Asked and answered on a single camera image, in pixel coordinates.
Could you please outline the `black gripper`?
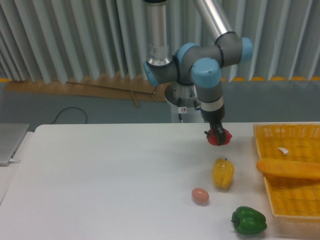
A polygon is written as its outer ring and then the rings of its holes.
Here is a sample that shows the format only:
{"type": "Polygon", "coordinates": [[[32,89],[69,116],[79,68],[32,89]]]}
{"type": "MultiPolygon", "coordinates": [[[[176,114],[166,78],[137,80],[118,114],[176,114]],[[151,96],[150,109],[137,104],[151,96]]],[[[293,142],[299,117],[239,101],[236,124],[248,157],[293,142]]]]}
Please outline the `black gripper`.
{"type": "Polygon", "coordinates": [[[209,123],[212,130],[212,142],[216,146],[222,146],[226,142],[226,132],[222,125],[222,119],[225,116],[225,106],[211,111],[201,108],[201,116],[209,123]]]}

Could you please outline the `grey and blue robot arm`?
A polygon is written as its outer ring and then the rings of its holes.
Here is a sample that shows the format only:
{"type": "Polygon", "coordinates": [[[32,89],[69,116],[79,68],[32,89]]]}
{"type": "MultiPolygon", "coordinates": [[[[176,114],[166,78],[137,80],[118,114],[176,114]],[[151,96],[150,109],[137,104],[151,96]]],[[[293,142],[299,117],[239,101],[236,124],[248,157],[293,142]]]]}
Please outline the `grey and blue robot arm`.
{"type": "Polygon", "coordinates": [[[170,82],[194,86],[194,107],[210,126],[205,132],[207,140],[216,146],[226,145],[230,138],[222,125],[225,115],[222,68],[249,61],[253,57],[253,43],[233,31],[218,1],[196,0],[195,7],[214,44],[200,47],[190,42],[170,55],[167,4],[166,0],[144,1],[149,53],[143,67],[147,80],[153,86],[170,82]]]}

